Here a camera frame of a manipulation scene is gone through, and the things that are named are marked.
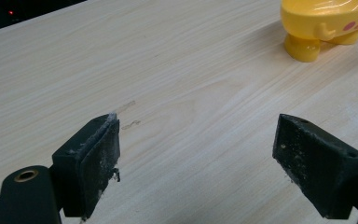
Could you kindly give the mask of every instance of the brass grommet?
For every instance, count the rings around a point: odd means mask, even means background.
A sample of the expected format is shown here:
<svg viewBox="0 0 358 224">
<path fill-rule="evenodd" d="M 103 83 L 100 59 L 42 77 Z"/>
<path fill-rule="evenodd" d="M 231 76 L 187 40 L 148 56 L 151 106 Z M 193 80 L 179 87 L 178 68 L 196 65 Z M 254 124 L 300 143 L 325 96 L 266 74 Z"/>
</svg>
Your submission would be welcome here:
<svg viewBox="0 0 358 224">
<path fill-rule="evenodd" d="M 22 183 L 31 179 L 34 179 L 39 172 L 37 170 L 26 170 L 14 177 L 14 181 Z"/>
</svg>

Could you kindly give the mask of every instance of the light wood tabletop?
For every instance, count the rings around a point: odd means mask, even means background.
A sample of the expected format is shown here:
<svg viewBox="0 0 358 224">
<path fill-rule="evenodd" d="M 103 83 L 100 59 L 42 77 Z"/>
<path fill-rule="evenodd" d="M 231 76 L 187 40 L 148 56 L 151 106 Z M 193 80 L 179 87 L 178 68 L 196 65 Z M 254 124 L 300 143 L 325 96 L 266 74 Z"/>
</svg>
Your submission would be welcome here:
<svg viewBox="0 0 358 224">
<path fill-rule="evenodd" d="M 88 223 L 356 223 L 356 209 L 322 218 L 272 146 L 284 113 L 358 149 L 358 43 L 297 62 L 279 13 L 279 0 L 89 0 L 1 29 L 0 187 L 116 111 L 121 182 Z"/>
</svg>

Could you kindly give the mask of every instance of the scratch on table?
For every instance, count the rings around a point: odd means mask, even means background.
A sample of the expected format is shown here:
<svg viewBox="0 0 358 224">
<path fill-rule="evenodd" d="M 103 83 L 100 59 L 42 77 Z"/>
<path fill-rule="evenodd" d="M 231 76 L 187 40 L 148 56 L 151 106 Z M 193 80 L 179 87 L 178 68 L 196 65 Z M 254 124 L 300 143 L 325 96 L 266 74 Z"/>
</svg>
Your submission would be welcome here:
<svg viewBox="0 0 358 224">
<path fill-rule="evenodd" d="M 116 113 L 119 114 L 121 112 L 124 112 L 126 111 L 129 107 L 131 107 L 132 105 L 136 105 L 136 102 L 135 101 L 131 101 L 127 104 L 124 104 L 122 105 L 121 107 L 119 107 L 117 110 L 116 110 Z"/>
<path fill-rule="evenodd" d="M 127 130 L 127 129 L 129 129 L 130 127 L 132 127 L 132 125 L 138 125 L 138 124 L 140 124 L 140 123 L 141 123 L 140 120 L 135 120 L 135 121 L 133 121 L 131 124 L 126 125 L 126 126 L 122 127 L 121 129 L 122 129 L 122 130 Z"/>
</svg>

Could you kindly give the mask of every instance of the wood grain surface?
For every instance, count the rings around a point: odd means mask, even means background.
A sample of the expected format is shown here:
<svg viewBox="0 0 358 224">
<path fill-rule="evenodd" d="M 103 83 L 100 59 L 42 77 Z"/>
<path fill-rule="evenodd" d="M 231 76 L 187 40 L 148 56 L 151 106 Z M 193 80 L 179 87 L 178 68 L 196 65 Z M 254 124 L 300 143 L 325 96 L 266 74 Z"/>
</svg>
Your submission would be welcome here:
<svg viewBox="0 0 358 224">
<path fill-rule="evenodd" d="M 116 110 L 122 178 L 88 223 L 356 223 L 320 217 L 271 155 L 280 113 L 358 149 L 358 43 L 299 63 L 279 8 L 89 0 L 1 29 L 0 186 Z"/>
</svg>

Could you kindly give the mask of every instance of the yellow plastic object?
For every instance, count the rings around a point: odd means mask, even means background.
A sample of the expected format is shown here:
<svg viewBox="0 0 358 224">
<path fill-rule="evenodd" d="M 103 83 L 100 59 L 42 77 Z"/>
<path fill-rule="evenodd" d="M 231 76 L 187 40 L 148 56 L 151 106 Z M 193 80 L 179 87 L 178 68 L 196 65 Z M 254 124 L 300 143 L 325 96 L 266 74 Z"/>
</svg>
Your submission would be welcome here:
<svg viewBox="0 0 358 224">
<path fill-rule="evenodd" d="M 358 0 L 282 0 L 286 51 L 301 62 L 313 62 L 321 41 L 350 45 L 358 39 Z"/>
</svg>

